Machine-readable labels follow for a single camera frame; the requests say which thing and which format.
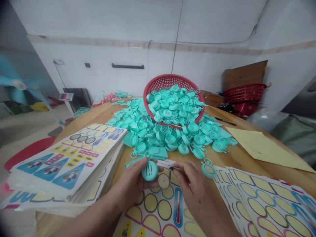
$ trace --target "yellow paper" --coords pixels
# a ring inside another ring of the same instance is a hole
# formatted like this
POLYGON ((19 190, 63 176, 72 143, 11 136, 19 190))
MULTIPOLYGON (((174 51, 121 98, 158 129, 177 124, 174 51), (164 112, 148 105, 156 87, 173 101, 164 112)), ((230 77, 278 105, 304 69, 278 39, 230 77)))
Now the yellow paper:
POLYGON ((262 132, 227 128, 243 148, 255 159, 316 173, 304 160, 291 155, 262 132))

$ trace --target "sticker sheet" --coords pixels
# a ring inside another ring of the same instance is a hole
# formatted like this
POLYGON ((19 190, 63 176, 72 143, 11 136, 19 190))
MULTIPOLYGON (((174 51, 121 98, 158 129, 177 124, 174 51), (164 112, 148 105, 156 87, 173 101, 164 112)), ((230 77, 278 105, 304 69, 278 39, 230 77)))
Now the sticker sheet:
POLYGON ((316 236, 316 201, 301 188, 293 190, 278 180, 227 170, 260 236, 316 236))
POLYGON ((8 184, 12 188, 29 188, 71 199, 126 132, 126 129, 91 124, 14 166, 8 184))
POLYGON ((226 168, 214 166, 217 176, 214 182, 226 204, 233 222, 243 237, 257 236, 258 233, 249 217, 238 190, 233 183, 230 173, 226 168))
POLYGON ((176 177, 168 169, 173 163, 170 160, 158 161, 158 165, 164 167, 159 177, 167 177, 169 186, 143 190, 137 202, 122 213, 114 237, 205 237, 187 209, 176 177))

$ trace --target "fan blade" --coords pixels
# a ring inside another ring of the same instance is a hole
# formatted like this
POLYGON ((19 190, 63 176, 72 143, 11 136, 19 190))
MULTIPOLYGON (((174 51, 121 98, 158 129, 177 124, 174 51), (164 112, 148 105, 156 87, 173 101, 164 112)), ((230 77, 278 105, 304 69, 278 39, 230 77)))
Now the fan blade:
POLYGON ((44 103, 49 104, 49 101, 39 90, 33 90, 32 88, 29 87, 27 91, 31 93, 35 98, 39 99, 40 101, 43 101, 44 103))
POLYGON ((0 86, 13 86, 10 78, 0 76, 0 86))
POLYGON ((8 93, 8 96, 11 100, 18 102, 23 105, 28 105, 27 98, 25 96, 24 90, 20 90, 18 88, 12 87, 10 88, 10 92, 8 93))
POLYGON ((6 76, 10 79, 20 79, 19 74, 4 55, 0 55, 0 75, 6 76))

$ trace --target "cardboard box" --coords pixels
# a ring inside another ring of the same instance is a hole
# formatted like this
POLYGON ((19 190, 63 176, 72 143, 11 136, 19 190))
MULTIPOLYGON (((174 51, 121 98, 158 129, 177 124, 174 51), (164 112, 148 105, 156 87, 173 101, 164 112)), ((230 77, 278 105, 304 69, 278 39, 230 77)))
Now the cardboard box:
POLYGON ((252 83, 262 83, 268 61, 225 70, 223 91, 252 83))
POLYGON ((218 108, 224 101, 224 97, 208 91, 201 90, 203 93, 205 104, 218 108))

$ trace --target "wall switch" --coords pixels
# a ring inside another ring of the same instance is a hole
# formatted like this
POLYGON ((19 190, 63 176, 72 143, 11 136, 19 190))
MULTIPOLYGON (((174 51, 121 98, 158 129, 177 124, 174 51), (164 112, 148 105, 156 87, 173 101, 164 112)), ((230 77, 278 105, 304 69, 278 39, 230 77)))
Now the wall switch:
POLYGON ((53 63, 54 63, 55 65, 65 65, 63 59, 54 59, 53 63))

